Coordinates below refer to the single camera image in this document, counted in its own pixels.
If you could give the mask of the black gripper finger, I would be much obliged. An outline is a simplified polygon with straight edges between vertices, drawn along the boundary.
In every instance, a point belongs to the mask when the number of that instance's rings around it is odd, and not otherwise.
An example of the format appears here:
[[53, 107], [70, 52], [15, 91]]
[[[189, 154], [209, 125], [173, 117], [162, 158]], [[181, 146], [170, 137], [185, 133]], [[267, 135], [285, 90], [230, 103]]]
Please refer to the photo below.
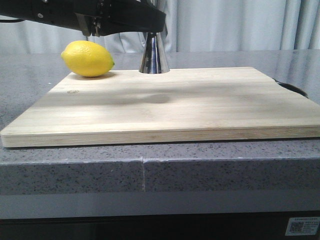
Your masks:
[[106, 0], [98, 20], [98, 35], [126, 32], [160, 33], [166, 14], [150, 0]]

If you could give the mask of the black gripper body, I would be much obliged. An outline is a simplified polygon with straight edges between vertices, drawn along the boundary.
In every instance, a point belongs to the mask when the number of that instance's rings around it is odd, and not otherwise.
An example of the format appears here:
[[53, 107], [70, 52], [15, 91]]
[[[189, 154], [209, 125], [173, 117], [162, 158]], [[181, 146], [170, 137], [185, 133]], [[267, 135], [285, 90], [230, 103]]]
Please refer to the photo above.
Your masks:
[[40, 23], [100, 36], [103, 0], [36, 0], [34, 17]]

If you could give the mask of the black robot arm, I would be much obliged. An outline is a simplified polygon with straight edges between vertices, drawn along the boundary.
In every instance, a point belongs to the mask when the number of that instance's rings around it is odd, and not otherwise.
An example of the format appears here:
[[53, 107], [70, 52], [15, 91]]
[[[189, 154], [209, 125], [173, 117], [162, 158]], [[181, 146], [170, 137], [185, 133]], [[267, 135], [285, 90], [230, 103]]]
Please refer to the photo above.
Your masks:
[[78, 30], [86, 37], [159, 33], [166, 20], [149, 0], [1, 0], [0, 14]]

